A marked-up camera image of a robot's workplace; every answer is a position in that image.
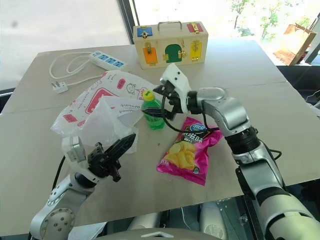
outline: blue panel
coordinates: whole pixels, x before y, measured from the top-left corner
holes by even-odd
[[[106,62],[109,63],[109,64],[113,64],[115,61],[116,60],[111,58],[111,57],[108,60],[106,60]]]
[[[98,59],[101,59],[101,60],[106,60],[107,58],[109,58],[109,57],[104,54],[98,57]]]
[[[138,37],[142,37],[143,32],[146,32],[148,34],[148,36],[152,36],[152,28],[150,26],[137,28],[137,36]]]
[[[113,65],[115,65],[116,67],[120,68],[124,64],[122,62],[120,62],[120,61],[117,61]]]
[[[98,55],[100,55],[100,54],[101,54],[101,52],[96,51],[96,52],[93,54],[93,56],[96,57],[96,56],[98,56]]]

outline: wooden toy box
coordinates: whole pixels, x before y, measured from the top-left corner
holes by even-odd
[[[143,69],[204,63],[208,32],[200,21],[134,26],[133,41]]]

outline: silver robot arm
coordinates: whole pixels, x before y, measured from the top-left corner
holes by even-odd
[[[255,206],[261,229],[267,240],[315,240],[320,236],[320,223],[293,195],[285,191],[284,181],[268,147],[258,139],[245,108],[219,87],[191,91],[187,77],[172,63],[154,91],[173,105],[176,113],[205,113],[211,116],[232,150],[239,167],[235,170],[243,193]]]
[[[132,146],[135,137],[133,133],[119,139],[106,151],[98,142],[88,158],[79,137],[64,138],[62,149],[74,173],[52,190],[47,203],[33,217],[30,224],[33,239],[67,240],[79,208],[94,192],[95,185],[107,176],[112,176],[115,182],[121,179],[119,158]]]

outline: yellow bottle cap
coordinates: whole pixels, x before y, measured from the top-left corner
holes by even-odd
[[[151,102],[151,101],[153,101],[155,99],[154,92],[152,90],[146,90],[146,91],[143,92],[142,98],[146,102]]]

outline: yellow door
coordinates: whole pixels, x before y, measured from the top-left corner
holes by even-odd
[[[190,47],[190,58],[198,61],[201,58],[202,43],[199,40],[193,41]]]

